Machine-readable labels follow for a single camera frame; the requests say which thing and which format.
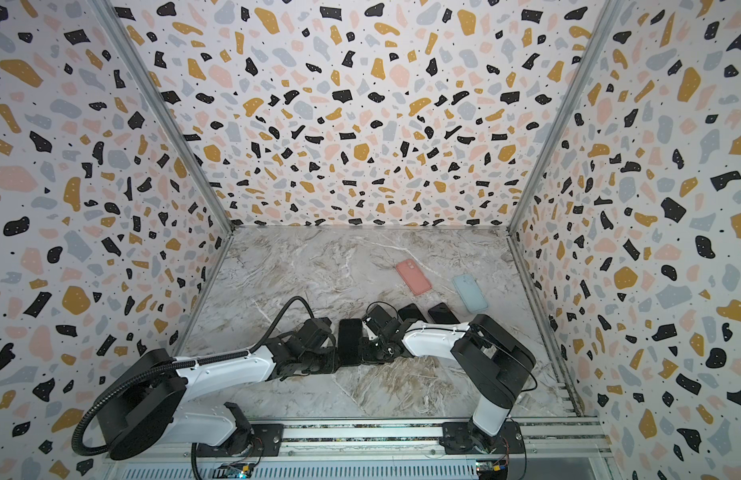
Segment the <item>black phone case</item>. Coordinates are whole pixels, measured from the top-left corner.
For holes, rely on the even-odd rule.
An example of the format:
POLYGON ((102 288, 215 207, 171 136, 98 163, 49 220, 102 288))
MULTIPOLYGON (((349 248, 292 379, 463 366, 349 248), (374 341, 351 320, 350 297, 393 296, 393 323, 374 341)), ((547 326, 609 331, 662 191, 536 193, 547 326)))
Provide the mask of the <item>black phone case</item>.
POLYGON ((346 367, 362 364, 362 338, 364 325, 358 318, 340 320, 338 324, 338 359, 346 367))

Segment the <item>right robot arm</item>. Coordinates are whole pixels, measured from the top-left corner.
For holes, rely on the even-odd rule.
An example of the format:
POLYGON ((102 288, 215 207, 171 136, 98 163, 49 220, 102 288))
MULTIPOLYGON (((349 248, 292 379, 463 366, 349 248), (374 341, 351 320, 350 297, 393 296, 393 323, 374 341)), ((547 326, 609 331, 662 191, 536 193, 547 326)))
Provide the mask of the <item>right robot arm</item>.
POLYGON ((382 365, 401 357, 457 362, 480 394, 470 424, 482 442, 495 441, 521 394, 538 387, 534 354, 485 314, 442 324, 390 316, 375 305, 360 320, 356 345, 348 351, 344 365, 382 365))

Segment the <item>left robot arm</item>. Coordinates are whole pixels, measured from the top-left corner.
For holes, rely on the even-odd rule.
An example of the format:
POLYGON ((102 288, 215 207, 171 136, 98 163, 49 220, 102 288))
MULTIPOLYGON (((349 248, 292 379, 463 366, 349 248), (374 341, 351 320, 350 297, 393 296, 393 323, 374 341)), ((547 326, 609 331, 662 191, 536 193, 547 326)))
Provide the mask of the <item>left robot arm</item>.
POLYGON ((104 445, 78 439, 74 450, 127 460, 158 444, 188 443, 220 454, 248 454, 260 447, 260 439, 242 407, 234 401, 198 406, 198 398, 234 386, 333 374, 339 367, 338 339, 326 318, 310 318, 297 330, 228 353, 190 358, 154 350, 94 402, 92 419, 104 445))

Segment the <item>right black phone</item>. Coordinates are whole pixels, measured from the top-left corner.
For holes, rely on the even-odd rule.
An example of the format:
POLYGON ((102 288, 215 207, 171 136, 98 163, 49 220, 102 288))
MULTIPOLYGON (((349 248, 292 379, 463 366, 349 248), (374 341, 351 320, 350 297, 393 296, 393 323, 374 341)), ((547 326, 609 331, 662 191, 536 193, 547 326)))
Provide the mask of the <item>right black phone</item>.
POLYGON ((434 324, 439 325, 457 325, 460 324, 459 318, 452 312, 451 308, 441 302, 428 310, 428 314, 434 324))

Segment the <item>pink phone case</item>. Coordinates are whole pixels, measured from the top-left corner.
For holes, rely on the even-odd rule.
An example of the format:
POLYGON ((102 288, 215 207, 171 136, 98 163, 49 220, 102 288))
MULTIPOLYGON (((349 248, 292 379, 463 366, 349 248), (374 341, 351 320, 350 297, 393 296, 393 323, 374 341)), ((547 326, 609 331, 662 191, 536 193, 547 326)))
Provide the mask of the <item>pink phone case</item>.
POLYGON ((396 270, 414 296, 423 295, 432 289, 432 283, 415 260, 407 259, 400 262, 396 265, 396 270))

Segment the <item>light blue phone case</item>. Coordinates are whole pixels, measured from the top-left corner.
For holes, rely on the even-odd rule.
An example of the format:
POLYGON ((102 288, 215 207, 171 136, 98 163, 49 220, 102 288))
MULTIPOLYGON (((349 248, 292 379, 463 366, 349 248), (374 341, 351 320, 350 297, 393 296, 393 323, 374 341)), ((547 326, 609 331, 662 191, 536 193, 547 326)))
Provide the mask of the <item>light blue phone case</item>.
POLYGON ((489 302, 474 276, 459 275, 453 279, 453 284, 468 312, 481 313, 489 308, 489 302))

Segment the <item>left green circuit board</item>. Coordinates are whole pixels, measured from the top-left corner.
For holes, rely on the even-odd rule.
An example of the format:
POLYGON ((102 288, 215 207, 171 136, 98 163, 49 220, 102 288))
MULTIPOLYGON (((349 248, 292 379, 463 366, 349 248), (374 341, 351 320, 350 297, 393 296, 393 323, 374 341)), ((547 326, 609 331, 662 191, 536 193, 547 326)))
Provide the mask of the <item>left green circuit board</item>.
POLYGON ((212 472, 212 479, 252 479, 254 465, 250 463, 226 463, 212 472))

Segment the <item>right circuit board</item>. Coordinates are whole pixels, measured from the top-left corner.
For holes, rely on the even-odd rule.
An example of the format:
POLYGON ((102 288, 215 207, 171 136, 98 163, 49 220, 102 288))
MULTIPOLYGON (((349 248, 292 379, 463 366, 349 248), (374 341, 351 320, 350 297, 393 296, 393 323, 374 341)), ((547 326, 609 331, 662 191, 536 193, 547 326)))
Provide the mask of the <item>right circuit board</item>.
POLYGON ((476 464, 478 480, 507 480, 509 475, 506 460, 481 461, 476 464))

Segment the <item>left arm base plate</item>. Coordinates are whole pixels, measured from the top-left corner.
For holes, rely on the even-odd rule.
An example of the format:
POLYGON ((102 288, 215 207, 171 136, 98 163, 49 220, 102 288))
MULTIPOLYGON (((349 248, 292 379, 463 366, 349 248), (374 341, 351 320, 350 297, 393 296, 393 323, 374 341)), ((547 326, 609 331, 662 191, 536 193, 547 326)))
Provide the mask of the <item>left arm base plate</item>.
POLYGON ((196 450, 198 458, 222 457, 276 457, 280 454, 284 438, 284 424, 255 423, 251 428, 238 428, 220 446, 200 444, 196 450))

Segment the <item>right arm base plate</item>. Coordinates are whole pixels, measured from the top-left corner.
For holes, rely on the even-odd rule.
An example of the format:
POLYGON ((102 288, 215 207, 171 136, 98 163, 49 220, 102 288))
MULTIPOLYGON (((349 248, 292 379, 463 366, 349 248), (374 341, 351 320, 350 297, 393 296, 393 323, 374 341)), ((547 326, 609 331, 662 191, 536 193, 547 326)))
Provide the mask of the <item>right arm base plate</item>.
POLYGON ((503 455, 526 452, 520 425, 512 419, 502 426, 498 434, 493 436, 482 432, 474 426, 472 421, 446 422, 442 428, 443 436, 440 444, 449 455, 503 455))

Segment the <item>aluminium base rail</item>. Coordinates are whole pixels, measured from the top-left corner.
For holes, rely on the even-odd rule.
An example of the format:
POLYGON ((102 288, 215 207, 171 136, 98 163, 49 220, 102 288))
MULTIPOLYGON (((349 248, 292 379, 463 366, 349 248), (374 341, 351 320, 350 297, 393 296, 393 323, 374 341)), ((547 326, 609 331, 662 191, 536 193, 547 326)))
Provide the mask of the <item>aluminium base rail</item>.
POLYGON ((598 421, 520 418, 526 452, 449 455, 443 424, 464 419, 276 419, 276 457, 198 458, 188 445, 158 445, 131 460, 106 460, 106 479, 212 479, 226 463, 254 465, 252 479, 478 479, 476 464, 506 460, 508 479, 618 479, 598 421))

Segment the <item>left corner aluminium post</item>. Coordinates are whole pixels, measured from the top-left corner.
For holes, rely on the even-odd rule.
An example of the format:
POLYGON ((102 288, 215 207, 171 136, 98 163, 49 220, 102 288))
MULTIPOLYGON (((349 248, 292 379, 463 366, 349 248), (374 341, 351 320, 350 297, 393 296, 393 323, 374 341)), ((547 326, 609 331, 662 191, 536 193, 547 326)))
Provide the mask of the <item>left corner aluminium post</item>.
POLYGON ((202 197, 204 197, 204 200, 208 203, 208 209, 210 209, 210 212, 214 214, 216 222, 220 224, 220 227, 222 227, 222 230, 224 230, 226 234, 234 234, 234 225, 232 225, 230 219, 226 217, 224 208, 222 208, 222 203, 220 203, 220 200, 216 197, 216 193, 214 193, 214 190, 210 187, 210 182, 208 182, 208 178, 204 175, 202 167, 200 167, 200 164, 196 161, 196 156, 194 156, 194 152, 190 149, 188 141, 186 141, 186 138, 184 138, 184 135, 180 132, 180 128, 176 125, 174 117, 172 117, 170 110, 166 107, 166 102, 162 99, 160 90, 158 90, 158 87, 156 87, 154 82, 152 82, 152 78, 150 78, 150 74, 148 74, 146 65, 142 62, 142 58, 138 55, 138 51, 136 51, 134 44, 132 44, 132 40, 130 40, 128 33, 126 33, 126 28, 124 28, 122 23, 120 23, 120 20, 118 20, 118 15, 116 15, 114 6, 112 6, 110 1, 92 0, 90 1, 90 8, 92 8, 92 12, 96 15, 96 19, 98 19, 98 22, 100 22, 100 25, 104 28, 104 32, 106 32, 108 38, 112 40, 112 44, 116 47, 118 55, 120 55, 120 58, 122 58, 122 61, 124 61, 124 64, 126 64, 126 67, 128 67, 128 70, 132 73, 132 79, 134 79, 134 82, 136 82, 136 85, 138 85, 138 88, 142 91, 144 100, 146 100, 146 103, 150 106, 150 110, 154 112, 154 116, 158 119, 158 124, 160 124, 162 129, 164 129, 166 137, 168 137, 172 146, 178 149, 180 158, 184 161, 184 165, 188 168, 188 172, 192 174, 194 184, 196 184, 196 188, 200 190, 202 197))

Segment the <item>corner aluminium post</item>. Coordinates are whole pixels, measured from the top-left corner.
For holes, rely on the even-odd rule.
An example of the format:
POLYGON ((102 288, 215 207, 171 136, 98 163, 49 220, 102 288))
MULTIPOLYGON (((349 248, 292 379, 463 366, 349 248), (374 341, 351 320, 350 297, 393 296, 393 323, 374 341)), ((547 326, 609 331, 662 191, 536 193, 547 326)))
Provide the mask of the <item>corner aluminium post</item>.
POLYGON ((150 74, 148 74, 146 65, 142 62, 142 58, 138 55, 138 51, 136 51, 134 44, 132 44, 132 40, 130 40, 128 33, 126 33, 126 28, 124 28, 122 23, 120 23, 120 20, 118 20, 118 15, 116 15, 114 6, 112 6, 110 1, 92 0, 90 1, 90 8, 92 8, 92 12, 96 15, 96 19, 98 19, 98 22, 100 22, 100 25, 104 28, 104 32, 106 32, 108 38, 112 40, 112 44, 116 47, 118 55, 120 55, 120 58, 122 58, 122 61, 124 61, 124 64, 126 64, 126 67, 128 67, 128 70, 132 73, 132 79, 134 79, 134 82, 136 82, 136 85, 138 85, 138 88, 142 91, 144 100, 146 100, 146 103, 150 106, 150 110, 154 112, 154 116, 158 119, 158 124, 160 124, 162 129, 164 129, 166 137, 168 137, 172 146, 178 149, 180 158, 184 161, 184 165, 188 168, 188 172, 192 174, 194 184, 196 184, 196 188, 200 190, 202 197, 204 197, 204 200, 208 203, 208 209, 210 209, 210 212, 214 214, 216 222, 220 224, 220 227, 222 227, 222 230, 224 230, 226 234, 234 234, 234 225, 232 225, 230 219, 226 217, 224 208, 222 208, 222 203, 220 203, 220 200, 216 197, 216 193, 214 193, 214 190, 210 187, 210 182, 208 182, 208 178, 204 175, 202 167, 200 167, 200 164, 196 161, 196 156, 194 156, 194 152, 190 149, 188 141, 186 141, 186 138, 184 138, 184 135, 180 132, 180 128, 176 125, 174 117, 172 117, 170 110, 166 107, 166 102, 162 99, 160 90, 158 90, 158 87, 156 87, 154 82, 152 82, 152 78, 150 78, 150 74))
POLYGON ((521 228, 523 215, 533 200, 535 189, 542 182, 542 176, 552 161, 553 154, 562 139, 566 126, 577 108, 579 98, 587 86, 588 79, 599 58, 600 51, 606 42, 606 37, 613 28, 623 5, 624 1, 622 0, 608 0, 604 4, 592 32, 592 38, 588 42, 561 108, 558 110, 552 123, 550 134, 541 150, 540 158, 528 176, 526 188, 508 227, 508 234, 511 237, 521 228))

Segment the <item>right corner aluminium post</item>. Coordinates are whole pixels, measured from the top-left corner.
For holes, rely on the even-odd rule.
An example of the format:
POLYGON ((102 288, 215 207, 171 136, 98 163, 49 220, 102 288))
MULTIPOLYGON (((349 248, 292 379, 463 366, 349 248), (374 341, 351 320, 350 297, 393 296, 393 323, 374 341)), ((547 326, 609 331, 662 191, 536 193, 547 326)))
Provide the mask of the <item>right corner aluminium post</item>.
POLYGON ((552 161, 553 154, 562 139, 566 126, 577 108, 579 98, 587 86, 588 79, 599 58, 600 51, 606 42, 606 37, 613 28, 623 5, 624 1, 622 0, 608 0, 604 4, 592 32, 592 38, 588 42, 561 108, 558 110, 552 123, 550 134, 541 150, 540 158, 528 176, 526 188, 508 227, 508 234, 511 237, 521 228, 523 215, 533 200, 535 189, 542 182, 542 176, 552 161))

